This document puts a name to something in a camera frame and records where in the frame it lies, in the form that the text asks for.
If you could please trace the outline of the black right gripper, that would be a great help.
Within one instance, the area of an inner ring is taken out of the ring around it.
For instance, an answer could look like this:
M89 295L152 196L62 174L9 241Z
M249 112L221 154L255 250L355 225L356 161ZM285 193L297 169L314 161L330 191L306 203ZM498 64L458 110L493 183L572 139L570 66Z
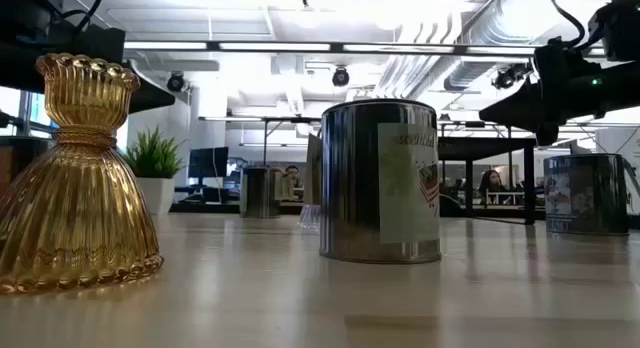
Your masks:
M554 41L534 51L539 74L540 117L535 125L537 84L529 79L512 95L479 112L479 118L504 126L533 128L540 144L556 141L559 127L585 115L602 118L639 105L639 62L609 68L585 60Z

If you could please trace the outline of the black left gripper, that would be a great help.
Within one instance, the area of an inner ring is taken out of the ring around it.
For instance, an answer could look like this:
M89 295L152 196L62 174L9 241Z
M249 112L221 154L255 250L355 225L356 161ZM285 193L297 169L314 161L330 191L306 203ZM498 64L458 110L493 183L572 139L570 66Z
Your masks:
M116 28L90 27L73 41L63 43L1 43L1 86L22 91L43 93L44 80L36 70L36 60L47 53L70 53L101 58L120 63L123 57L125 32ZM140 87L131 97L130 112L171 106L175 96L153 81L139 67L130 62L131 70L138 76Z

